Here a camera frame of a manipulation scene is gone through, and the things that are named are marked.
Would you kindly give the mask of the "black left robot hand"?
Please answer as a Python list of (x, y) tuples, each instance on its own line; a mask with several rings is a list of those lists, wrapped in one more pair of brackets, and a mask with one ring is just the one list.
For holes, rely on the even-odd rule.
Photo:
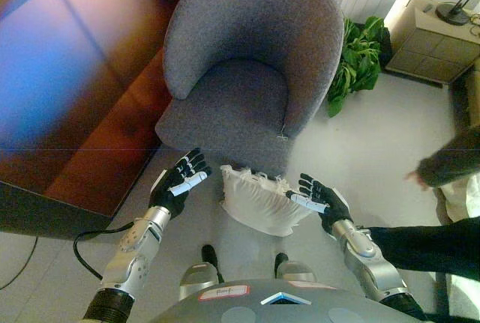
[(189, 151), (158, 176), (151, 188), (148, 206), (163, 207), (168, 210), (171, 220), (176, 218), (185, 208), (189, 191), (211, 173), (212, 169), (207, 166), (200, 149)]

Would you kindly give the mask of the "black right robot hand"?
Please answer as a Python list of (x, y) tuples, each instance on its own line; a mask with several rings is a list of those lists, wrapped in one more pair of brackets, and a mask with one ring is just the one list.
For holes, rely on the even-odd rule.
[(332, 227), (337, 221), (353, 219), (347, 203), (330, 187), (311, 176), (301, 173), (298, 180), (299, 191), (288, 190), (285, 195), (292, 202), (316, 211), (324, 231), (332, 235)]

